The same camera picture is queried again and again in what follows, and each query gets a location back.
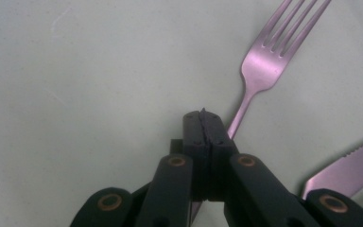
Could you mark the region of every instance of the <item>fork head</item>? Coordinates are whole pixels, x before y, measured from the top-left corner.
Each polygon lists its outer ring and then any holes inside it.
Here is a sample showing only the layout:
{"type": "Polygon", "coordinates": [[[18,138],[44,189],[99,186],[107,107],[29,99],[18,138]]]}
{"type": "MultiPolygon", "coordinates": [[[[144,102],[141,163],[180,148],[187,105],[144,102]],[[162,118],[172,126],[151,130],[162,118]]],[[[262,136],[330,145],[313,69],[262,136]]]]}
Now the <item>fork head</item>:
{"type": "Polygon", "coordinates": [[[294,24],[285,32],[286,28],[303,5],[304,0],[299,0],[272,35],[271,32],[274,30],[276,24],[286,12],[292,1],[293,0],[285,0],[282,5],[278,7],[255,40],[246,59],[244,59],[241,70],[248,89],[246,92],[256,94],[257,92],[273,87],[293,55],[311,31],[312,27],[331,2],[331,0],[323,0],[323,3],[302,28],[300,33],[292,39],[304,18],[317,2],[317,0],[311,0],[300,16],[298,16],[294,24]]]}

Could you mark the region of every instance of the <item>utensil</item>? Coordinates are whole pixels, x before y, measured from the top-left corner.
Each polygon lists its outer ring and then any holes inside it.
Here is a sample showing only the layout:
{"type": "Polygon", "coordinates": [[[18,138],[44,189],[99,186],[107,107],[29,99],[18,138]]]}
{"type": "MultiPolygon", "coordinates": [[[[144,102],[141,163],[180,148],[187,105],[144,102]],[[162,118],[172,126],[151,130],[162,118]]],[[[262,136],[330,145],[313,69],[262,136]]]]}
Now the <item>utensil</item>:
{"type": "Polygon", "coordinates": [[[363,146],[339,158],[310,178],[304,187],[302,197],[315,189],[327,188],[347,197],[352,197],[363,188],[363,146]]]}
{"type": "Polygon", "coordinates": [[[273,87],[331,0],[325,0],[322,3],[297,37],[290,43],[291,38],[308,12],[314,7],[317,0],[312,0],[309,3],[293,26],[284,35],[285,29],[304,2],[304,0],[300,0],[294,9],[285,17],[275,33],[271,35],[272,30],[274,30],[273,28],[275,28],[291,2],[292,0],[285,0],[282,5],[276,9],[243,61],[241,73],[245,80],[246,91],[240,108],[228,129],[229,137],[232,139],[249,107],[251,99],[257,93],[273,87]]]}

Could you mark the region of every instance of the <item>scratch on surface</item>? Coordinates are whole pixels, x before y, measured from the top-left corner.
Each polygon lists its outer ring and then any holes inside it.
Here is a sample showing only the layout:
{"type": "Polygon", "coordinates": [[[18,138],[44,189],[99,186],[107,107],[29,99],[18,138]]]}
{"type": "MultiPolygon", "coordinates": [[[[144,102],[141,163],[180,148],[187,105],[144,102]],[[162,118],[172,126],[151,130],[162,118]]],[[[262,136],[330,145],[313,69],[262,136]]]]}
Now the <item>scratch on surface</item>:
{"type": "Polygon", "coordinates": [[[58,21],[64,17],[72,8],[71,7],[68,7],[65,11],[63,11],[59,17],[57,17],[53,22],[52,22],[52,25],[51,25],[51,33],[52,33],[52,38],[55,39],[55,38],[59,38],[60,36],[56,34],[56,25],[58,23],[58,21]]]}
{"type": "Polygon", "coordinates": [[[67,107],[67,104],[66,104],[66,102],[63,100],[63,99],[61,99],[60,97],[58,97],[53,91],[51,91],[51,90],[49,90],[49,89],[47,89],[47,88],[44,88],[44,90],[48,93],[48,94],[50,94],[52,97],[54,97],[58,102],[60,102],[63,106],[66,106],[67,107]]]}

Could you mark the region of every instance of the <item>tabletop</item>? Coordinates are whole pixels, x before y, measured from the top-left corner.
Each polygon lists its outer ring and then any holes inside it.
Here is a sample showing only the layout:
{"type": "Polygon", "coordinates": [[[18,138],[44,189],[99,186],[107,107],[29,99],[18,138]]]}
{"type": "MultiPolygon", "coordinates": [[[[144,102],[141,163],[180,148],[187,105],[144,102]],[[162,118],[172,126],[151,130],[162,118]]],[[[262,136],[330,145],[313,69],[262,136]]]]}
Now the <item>tabletop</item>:
{"type": "MultiPolygon", "coordinates": [[[[0,0],[0,226],[69,226],[96,191],[137,190],[189,112],[229,125],[280,2],[0,0]]],[[[363,144],[363,1],[332,1],[234,141],[297,195],[363,144]]],[[[194,226],[227,226],[222,209],[194,226]]]]}

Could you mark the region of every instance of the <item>serrated knife blade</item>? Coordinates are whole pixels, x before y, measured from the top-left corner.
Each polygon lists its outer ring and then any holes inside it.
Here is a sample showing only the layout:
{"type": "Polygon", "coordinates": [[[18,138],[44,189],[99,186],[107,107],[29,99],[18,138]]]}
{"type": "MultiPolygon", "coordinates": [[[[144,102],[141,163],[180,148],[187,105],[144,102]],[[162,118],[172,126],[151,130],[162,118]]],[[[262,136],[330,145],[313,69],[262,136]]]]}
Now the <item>serrated knife blade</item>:
{"type": "Polygon", "coordinates": [[[308,192],[321,188],[337,191],[347,197],[352,197],[363,188],[363,146],[334,161],[309,179],[302,197],[305,199],[308,192]]]}

